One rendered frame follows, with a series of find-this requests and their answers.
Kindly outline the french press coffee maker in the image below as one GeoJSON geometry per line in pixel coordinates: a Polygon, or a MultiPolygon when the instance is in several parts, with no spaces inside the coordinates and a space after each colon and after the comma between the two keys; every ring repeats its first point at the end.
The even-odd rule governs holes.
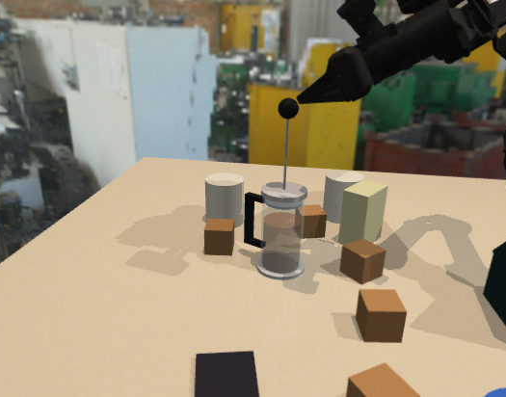
{"type": "Polygon", "coordinates": [[[302,249],[307,188],[286,181],[289,120],[297,116],[298,103],[285,98],[278,110],[286,119],[283,181],[264,184],[261,195],[245,194],[244,243],[260,248],[256,269],[261,275],[287,280],[305,270],[302,249]],[[255,201],[262,203],[261,240],[253,238],[255,201]]]}

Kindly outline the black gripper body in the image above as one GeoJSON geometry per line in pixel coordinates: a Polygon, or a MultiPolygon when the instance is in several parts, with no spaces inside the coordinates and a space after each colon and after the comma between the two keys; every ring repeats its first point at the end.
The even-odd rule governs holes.
{"type": "Polygon", "coordinates": [[[367,96],[373,84],[420,62],[404,19],[389,30],[363,48],[346,46],[331,54],[338,78],[352,102],[367,96]]]}

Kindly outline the brown cube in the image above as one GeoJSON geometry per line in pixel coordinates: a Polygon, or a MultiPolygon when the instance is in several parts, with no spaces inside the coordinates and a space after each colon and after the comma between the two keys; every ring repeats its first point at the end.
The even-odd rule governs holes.
{"type": "Polygon", "coordinates": [[[325,238],[327,214],[320,206],[306,205],[304,236],[306,238],[325,238]]]}
{"type": "Polygon", "coordinates": [[[355,320],[364,342],[402,343],[406,317],[395,289],[359,289],[355,320]]]}
{"type": "Polygon", "coordinates": [[[230,255],[234,247],[234,220],[207,219],[204,228],[204,254],[230,255]]]}
{"type": "Polygon", "coordinates": [[[382,277],[386,250],[361,238],[342,245],[339,272],[359,284],[382,277]]]}
{"type": "Polygon", "coordinates": [[[352,375],[346,397],[420,397],[385,362],[352,375]]]}

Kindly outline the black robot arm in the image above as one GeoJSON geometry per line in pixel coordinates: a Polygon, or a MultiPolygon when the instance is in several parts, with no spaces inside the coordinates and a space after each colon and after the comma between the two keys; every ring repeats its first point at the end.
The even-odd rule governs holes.
{"type": "MultiPolygon", "coordinates": [[[[506,60],[506,33],[497,36],[506,25],[506,0],[396,0],[401,13],[413,15],[404,19],[413,47],[420,61],[435,56],[453,64],[488,41],[493,50],[506,60]]],[[[388,33],[392,21],[384,26],[373,13],[374,0],[345,0],[337,11],[360,36],[363,48],[388,33]]],[[[361,42],[361,44],[360,44],[361,42]]]]}

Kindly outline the grey cylinder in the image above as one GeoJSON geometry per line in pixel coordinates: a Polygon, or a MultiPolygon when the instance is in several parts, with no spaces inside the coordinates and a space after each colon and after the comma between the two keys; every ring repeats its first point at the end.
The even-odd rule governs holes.
{"type": "Polygon", "coordinates": [[[234,228],[244,222],[244,177],[235,173],[214,173],[205,178],[207,219],[232,219],[234,228]]]}
{"type": "Polygon", "coordinates": [[[336,170],[326,173],[323,210],[327,221],[340,224],[343,190],[364,180],[358,172],[336,170]]]}

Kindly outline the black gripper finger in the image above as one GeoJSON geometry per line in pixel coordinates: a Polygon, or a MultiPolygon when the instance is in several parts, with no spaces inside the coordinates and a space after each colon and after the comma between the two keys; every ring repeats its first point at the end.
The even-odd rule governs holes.
{"type": "Polygon", "coordinates": [[[332,56],[325,74],[296,97],[299,104],[351,102],[338,78],[332,56]]]}

